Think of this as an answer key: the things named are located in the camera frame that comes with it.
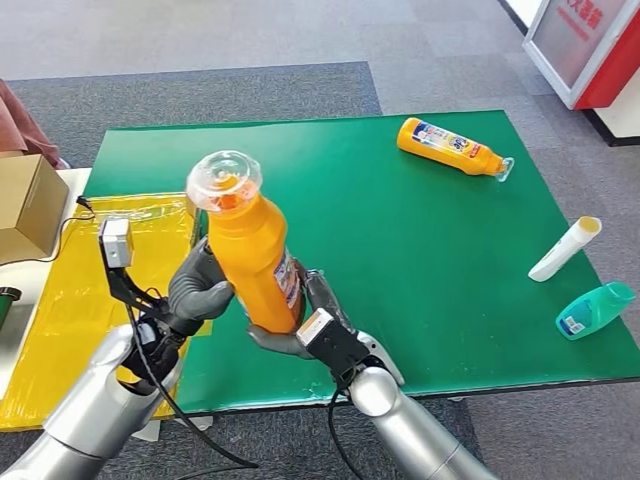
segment orange plastic bottle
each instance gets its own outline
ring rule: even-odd
[[[402,124],[397,142],[402,150],[457,168],[467,175],[493,175],[499,182],[506,180],[514,163],[511,157],[496,155],[486,145],[414,117]]]
[[[209,244],[249,319],[272,333],[291,333],[302,308],[300,279],[285,245],[282,213],[260,193],[255,160],[223,150],[193,167],[186,192],[206,210]]]

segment brown box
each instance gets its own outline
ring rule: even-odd
[[[0,158],[0,264],[51,255],[68,194],[42,155]]]

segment white bottle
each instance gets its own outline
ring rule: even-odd
[[[529,278],[537,282],[549,280],[582,247],[602,230],[602,222],[595,217],[580,217],[554,245],[542,260],[529,271]]]

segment blue-green plastic bottle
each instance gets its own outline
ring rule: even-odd
[[[617,317],[635,298],[635,293],[620,282],[611,282],[581,295],[555,320],[560,333],[577,340],[596,332]]]

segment clear plastic cap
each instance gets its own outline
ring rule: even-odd
[[[186,194],[198,208],[225,212],[248,204],[261,184],[258,162],[235,150],[220,150],[193,167],[186,178]]]
[[[513,160],[512,157],[506,157],[503,158],[500,163],[500,171],[496,174],[496,180],[502,183],[506,180],[506,177],[511,173],[511,170],[513,169],[513,165],[515,163],[515,160]]]

